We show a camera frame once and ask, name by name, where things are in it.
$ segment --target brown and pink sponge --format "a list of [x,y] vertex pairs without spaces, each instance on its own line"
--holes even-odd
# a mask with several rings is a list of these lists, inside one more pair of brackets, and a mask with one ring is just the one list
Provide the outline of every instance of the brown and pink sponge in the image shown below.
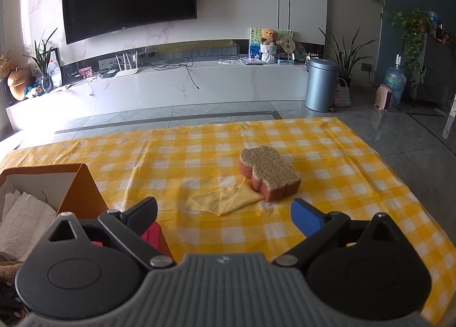
[[298,192],[301,178],[290,164],[280,159],[272,147],[244,148],[239,157],[239,170],[252,180],[252,188],[261,192],[266,201],[278,201]]

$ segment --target metal screw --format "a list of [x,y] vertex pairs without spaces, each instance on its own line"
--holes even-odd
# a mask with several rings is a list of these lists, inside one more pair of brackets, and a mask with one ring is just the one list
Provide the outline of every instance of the metal screw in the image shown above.
[[219,258],[217,258],[217,261],[220,263],[220,264],[226,264],[227,262],[229,262],[231,259],[227,256],[220,256]]
[[281,255],[279,256],[275,262],[279,266],[294,266],[298,263],[298,258],[294,255]]
[[173,262],[174,260],[166,255],[158,255],[150,259],[150,264],[156,268],[167,268],[171,266]]

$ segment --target yellow folded fabric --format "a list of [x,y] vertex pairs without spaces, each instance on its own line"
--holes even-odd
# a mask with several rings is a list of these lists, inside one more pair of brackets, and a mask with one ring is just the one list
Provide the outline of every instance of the yellow folded fabric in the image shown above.
[[197,196],[190,196],[185,204],[188,210],[210,212],[222,216],[264,199],[252,189],[250,180],[244,178],[231,186]]

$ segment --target tablecloth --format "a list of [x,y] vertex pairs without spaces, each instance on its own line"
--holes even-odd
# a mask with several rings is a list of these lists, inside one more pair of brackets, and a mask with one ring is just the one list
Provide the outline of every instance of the tablecloth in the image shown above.
[[302,178],[298,197],[323,212],[370,220],[387,212],[423,259],[432,291],[423,315],[436,323],[455,292],[456,249],[381,156],[337,118],[252,121],[72,140],[16,150],[13,166],[86,163],[110,208],[124,210],[146,196],[179,262],[185,253],[261,251],[272,260],[304,236],[290,220],[292,198],[259,202],[223,217],[185,209],[190,195],[242,179],[240,151],[276,148]]

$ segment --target trash can lid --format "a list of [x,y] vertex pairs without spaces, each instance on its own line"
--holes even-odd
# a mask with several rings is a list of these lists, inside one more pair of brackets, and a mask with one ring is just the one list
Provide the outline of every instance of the trash can lid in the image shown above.
[[320,68],[321,70],[328,70],[328,71],[338,71],[339,65],[336,64],[331,59],[324,59],[324,58],[313,58],[311,60],[311,66],[315,68]]

